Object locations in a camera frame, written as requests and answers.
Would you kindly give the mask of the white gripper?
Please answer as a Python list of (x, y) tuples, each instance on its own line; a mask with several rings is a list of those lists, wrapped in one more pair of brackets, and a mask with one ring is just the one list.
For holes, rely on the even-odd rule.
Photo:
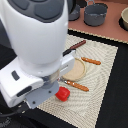
[(73, 68), (74, 56), (75, 50), (19, 54), (0, 69), (0, 93), (7, 106), (12, 108), (26, 100), (32, 108), (32, 102), (38, 101), (34, 95), (42, 87), (54, 95), (59, 89), (57, 80)]

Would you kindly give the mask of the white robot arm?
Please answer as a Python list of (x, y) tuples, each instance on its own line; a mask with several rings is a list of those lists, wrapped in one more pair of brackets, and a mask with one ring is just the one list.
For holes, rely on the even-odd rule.
[(12, 108), (33, 109), (59, 90), (57, 79), (74, 65), (64, 55), (75, 0), (0, 0), (0, 20), (16, 58), (0, 69), (0, 92)]

